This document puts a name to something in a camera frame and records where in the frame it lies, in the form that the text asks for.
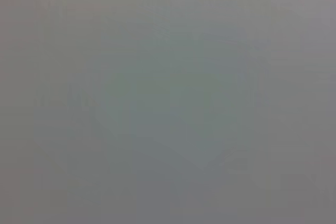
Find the gray background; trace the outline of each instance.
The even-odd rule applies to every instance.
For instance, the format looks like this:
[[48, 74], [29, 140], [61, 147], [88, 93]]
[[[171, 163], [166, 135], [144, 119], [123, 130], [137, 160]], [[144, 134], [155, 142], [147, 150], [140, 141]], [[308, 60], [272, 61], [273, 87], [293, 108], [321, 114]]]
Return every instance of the gray background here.
[[0, 218], [334, 221], [334, 14], [0, 0]]

